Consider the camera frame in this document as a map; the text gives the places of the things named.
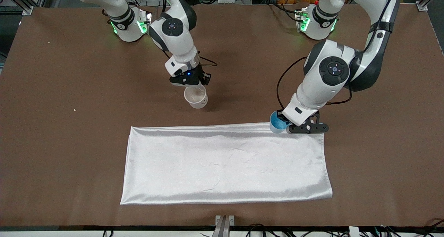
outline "gray floor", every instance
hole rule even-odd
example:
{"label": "gray floor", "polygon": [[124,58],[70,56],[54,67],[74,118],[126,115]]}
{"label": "gray floor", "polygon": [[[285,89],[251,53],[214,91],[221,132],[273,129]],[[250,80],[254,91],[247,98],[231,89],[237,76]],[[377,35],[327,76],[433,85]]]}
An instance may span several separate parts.
{"label": "gray floor", "polygon": [[[419,0],[404,0],[405,3],[414,3]],[[52,7],[96,7],[79,0],[52,0]],[[441,45],[444,45],[444,0],[432,0],[428,4],[428,14]],[[8,54],[9,49],[19,27],[21,16],[0,16],[0,52]]]}

